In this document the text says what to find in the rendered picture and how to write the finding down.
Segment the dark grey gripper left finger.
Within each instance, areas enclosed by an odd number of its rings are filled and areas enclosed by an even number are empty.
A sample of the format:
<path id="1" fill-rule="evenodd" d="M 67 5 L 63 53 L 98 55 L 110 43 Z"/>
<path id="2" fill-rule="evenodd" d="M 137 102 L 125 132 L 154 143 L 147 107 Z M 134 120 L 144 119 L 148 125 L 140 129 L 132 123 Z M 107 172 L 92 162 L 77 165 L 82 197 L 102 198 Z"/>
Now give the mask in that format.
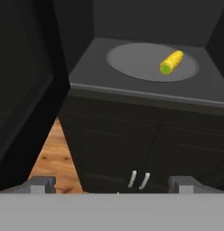
<path id="1" fill-rule="evenodd" d="M 10 188 L 10 193 L 49 194 L 56 193 L 54 176 L 35 176 L 25 183 Z"/>

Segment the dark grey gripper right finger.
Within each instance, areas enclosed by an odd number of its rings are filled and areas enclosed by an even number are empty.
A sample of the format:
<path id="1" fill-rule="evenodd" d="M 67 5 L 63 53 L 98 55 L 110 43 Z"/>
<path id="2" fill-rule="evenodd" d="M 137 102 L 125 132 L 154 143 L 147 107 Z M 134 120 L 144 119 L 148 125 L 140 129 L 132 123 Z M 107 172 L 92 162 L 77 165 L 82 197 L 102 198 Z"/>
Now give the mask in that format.
<path id="1" fill-rule="evenodd" d="M 168 180 L 169 193 L 178 194 L 214 194 L 224 193 L 224 190 L 215 189 L 201 184 L 192 176 L 170 176 Z"/>

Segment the dark cupboard door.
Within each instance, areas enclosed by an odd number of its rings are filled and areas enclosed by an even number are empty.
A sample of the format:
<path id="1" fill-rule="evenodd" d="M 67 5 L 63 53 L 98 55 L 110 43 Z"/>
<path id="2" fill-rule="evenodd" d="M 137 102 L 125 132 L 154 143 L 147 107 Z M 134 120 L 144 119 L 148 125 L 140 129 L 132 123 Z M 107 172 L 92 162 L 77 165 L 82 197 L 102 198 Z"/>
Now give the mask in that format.
<path id="1" fill-rule="evenodd" d="M 60 121 L 85 192 L 136 192 L 158 130 L 156 122 L 84 113 L 62 113 Z M 135 183 L 128 188 L 133 170 L 137 170 Z"/>
<path id="2" fill-rule="evenodd" d="M 145 161 L 146 189 L 165 192 L 170 176 L 192 176 L 201 184 L 224 185 L 224 131 L 163 124 Z"/>

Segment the black microwave door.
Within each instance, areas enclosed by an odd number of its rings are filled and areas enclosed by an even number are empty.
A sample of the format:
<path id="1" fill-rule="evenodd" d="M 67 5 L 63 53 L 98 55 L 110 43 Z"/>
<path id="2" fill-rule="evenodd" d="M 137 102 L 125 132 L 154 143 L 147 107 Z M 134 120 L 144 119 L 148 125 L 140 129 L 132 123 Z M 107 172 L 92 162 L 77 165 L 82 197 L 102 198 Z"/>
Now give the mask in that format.
<path id="1" fill-rule="evenodd" d="M 0 191 L 29 178 L 69 88 L 53 0 L 0 0 Z"/>

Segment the black microwave oven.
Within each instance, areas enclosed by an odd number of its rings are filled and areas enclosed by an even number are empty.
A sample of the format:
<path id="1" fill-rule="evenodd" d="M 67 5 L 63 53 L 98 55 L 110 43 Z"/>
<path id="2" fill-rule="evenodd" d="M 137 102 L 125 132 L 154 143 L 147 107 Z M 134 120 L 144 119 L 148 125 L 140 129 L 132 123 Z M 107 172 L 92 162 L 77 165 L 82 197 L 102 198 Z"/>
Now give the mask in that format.
<path id="1" fill-rule="evenodd" d="M 224 116 L 224 0 L 54 0 L 70 94 Z M 194 58 L 188 80 L 155 83 L 107 64 L 116 46 L 147 42 Z"/>

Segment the yellow corn cob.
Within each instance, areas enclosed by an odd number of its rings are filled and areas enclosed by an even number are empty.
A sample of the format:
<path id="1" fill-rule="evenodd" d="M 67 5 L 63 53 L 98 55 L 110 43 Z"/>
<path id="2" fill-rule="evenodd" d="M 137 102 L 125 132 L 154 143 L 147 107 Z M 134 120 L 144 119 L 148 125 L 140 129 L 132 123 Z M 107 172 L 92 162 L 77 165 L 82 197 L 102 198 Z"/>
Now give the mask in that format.
<path id="1" fill-rule="evenodd" d="M 169 54 L 159 65 L 159 70 L 163 75 L 172 74 L 175 69 L 179 66 L 183 59 L 182 51 L 174 51 Z"/>

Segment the grey round turntable plate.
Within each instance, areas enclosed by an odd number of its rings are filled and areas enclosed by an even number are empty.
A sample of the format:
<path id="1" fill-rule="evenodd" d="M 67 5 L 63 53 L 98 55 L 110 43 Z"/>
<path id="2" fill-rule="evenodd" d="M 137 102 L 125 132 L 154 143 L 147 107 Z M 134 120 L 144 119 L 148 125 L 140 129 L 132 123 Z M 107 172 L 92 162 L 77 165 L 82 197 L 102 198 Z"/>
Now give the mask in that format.
<path id="1" fill-rule="evenodd" d="M 129 77 L 153 82 L 170 83 L 190 79 L 199 72 L 198 62 L 185 52 L 182 61 L 169 75 L 159 66 L 176 48 L 162 44 L 133 42 L 118 45 L 107 53 L 107 63 Z"/>

